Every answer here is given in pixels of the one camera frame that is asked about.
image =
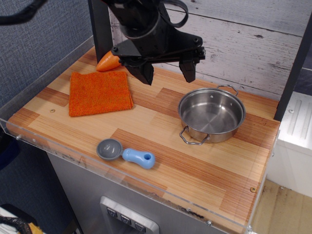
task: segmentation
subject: control panel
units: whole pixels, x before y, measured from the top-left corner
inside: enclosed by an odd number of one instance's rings
[[[108,197],[101,197],[100,206],[103,215],[118,219],[122,223],[138,230],[140,233],[159,234],[159,226],[154,221],[151,221]]]

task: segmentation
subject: wooden floor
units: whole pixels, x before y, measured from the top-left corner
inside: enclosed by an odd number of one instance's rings
[[[312,234],[312,198],[266,180],[252,227],[257,234]]]

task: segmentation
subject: stainless steel pot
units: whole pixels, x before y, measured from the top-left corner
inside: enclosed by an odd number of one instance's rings
[[[219,87],[231,87],[236,94]],[[201,88],[187,93],[178,106],[183,126],[180,137],[184,142],[202,145],[205,142],[222,142],[234,136],[246,116],[245,107],[237,95],[238,91],[231,85]],[[200,143],[188,142],[182,135],[185,131]]]

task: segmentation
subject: white wood backdrop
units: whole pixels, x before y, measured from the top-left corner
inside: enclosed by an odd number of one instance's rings
[[[231,84],[279,100],[312,12],[312,0],[185,0],[189,19],[180,31],[203,38],[206,59],[196,78]],[[184,14],[167,5],[173,22]],[[110,14],[114,44],[126,40]],[[154,64],[181,72],[178,63]]]

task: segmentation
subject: screw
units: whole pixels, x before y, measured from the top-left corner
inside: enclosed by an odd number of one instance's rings
[[[257,192],[257,188],[255,188],[255,187],[251,187],[251,188],[250,188],[250,192],[252,192],[252,193]]]

